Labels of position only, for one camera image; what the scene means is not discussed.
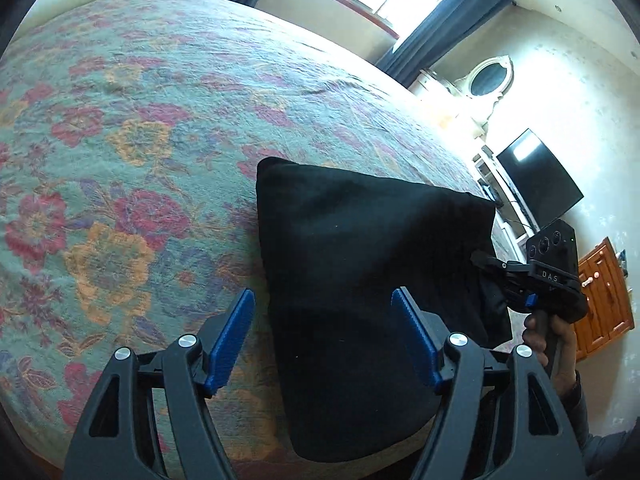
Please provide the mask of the person right hand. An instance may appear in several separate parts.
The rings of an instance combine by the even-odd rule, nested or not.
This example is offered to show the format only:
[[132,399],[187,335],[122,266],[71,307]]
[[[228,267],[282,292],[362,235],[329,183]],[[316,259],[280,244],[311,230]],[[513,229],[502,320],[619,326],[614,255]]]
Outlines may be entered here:
[[537,311],[525,319],[524,327],[524,344],[543,367],[550,368],[558,396],[567,396],[577,384],[577,337],[573,326],[556,315],[545,318],[544,311]]

